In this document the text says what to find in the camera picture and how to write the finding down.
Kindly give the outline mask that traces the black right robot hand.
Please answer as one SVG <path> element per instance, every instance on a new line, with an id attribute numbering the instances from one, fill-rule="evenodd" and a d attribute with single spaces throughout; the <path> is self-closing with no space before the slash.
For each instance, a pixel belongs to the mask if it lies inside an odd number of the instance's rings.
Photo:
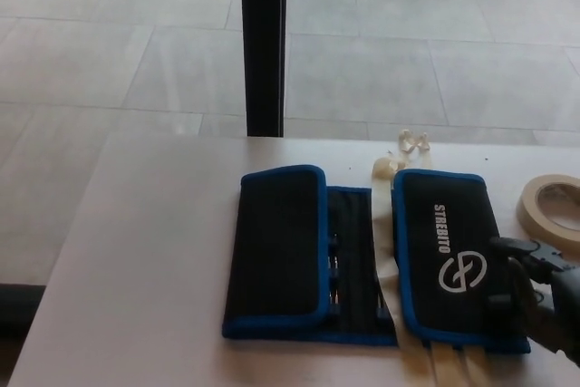
<path id="1" fill-rule="evenodd" d="M 552 353 L 561 351 L 579 363 L 579 265 L 534 239 L 492 237 L 489 244 L 505 260 L 521 330 Z"/>

